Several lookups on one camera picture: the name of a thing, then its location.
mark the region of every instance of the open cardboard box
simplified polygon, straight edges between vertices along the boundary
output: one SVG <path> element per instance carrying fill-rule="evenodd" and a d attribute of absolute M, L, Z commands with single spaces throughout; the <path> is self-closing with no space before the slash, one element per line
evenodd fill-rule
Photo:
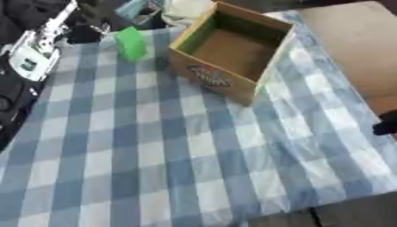
<path fill-rule="evenodd" d="M 219 2 L 169 45 L 169 58 L 180 76 L 249 106 L 291 30 L 291 24 Z"/>

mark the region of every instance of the checkered pattern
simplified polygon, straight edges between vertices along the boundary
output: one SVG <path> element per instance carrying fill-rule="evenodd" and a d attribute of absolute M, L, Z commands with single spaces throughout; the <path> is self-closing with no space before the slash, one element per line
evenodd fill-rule
<path fill-rule="evenodd" d="M 0 155 L 0 226 L 223 226 L 397 190 L 397 152 L 295 12 L 289 51 L 252 107 L 167 68 L 181 31 L 66 47 Z"/>

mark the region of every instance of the black bag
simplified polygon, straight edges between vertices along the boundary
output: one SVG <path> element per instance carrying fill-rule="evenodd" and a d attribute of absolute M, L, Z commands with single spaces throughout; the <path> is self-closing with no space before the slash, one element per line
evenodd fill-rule
<path fill-rule="evenodd" d="M 45 84 L 45 81 L 33 82 L 19 76 L 8 59 L 8 52 L 0 57 L 0 152 L 30 114 Z"/>
<path fill-rule="evenodd" d="M 60 7 L 62 0 L 52 2 Z M 41 26 L 57 9 L 39 11 L 31 0 L 0 0 L 0 45 L 16 42 L 25 30 Z"/>

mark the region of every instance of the box label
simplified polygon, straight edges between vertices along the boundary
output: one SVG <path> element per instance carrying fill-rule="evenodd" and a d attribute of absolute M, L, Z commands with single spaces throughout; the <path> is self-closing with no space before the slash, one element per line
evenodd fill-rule
<path fill-rule="evenodd" d="M 188 66 L 188 70 L 208 87 L 230 87 L 229 80 L 222 77 L 219 70 L 205 69 L 197 65 Z"/>

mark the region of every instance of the green block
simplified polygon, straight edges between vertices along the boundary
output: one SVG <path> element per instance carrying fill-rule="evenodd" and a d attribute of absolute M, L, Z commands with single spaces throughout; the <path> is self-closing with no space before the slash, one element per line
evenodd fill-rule
<path fill-rule="evenodd" d="M 116 33 L 115 40 L 118 52 L 129 61 L 136 61 L 147 52 L 142 35 L 134 27 Z"/>

